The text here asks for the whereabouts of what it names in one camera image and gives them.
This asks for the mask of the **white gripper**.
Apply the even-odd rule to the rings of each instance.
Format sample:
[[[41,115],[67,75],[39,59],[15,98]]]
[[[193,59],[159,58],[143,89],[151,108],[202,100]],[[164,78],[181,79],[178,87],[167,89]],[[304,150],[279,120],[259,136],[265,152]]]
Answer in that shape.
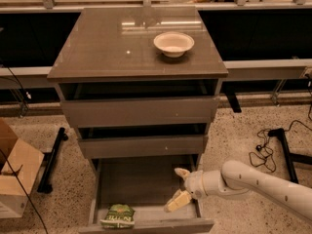
[[[175,173],[184,180],[186,190],[178,190],[165,207],[166,213],[174,212],[187,204],[193,199],[200,200],[214,192],[213,172],[197,171],[190,173],[183,168],[175,168]]]

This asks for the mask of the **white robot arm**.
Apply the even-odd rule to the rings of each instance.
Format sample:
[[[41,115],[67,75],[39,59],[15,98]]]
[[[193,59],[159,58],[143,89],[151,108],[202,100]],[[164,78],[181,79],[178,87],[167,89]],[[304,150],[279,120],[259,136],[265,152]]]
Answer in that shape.
[[[216,195],[224,199],[239,199],[250,191],[256,192],[285,208],[294,215],[312,223],[312,189],[273,175],[265,174],[235,160],[226,161],[221,170],[189,172],[175,168],[184,181],[184,190],[178,190],[164,207],[174,212],[192,200]]]

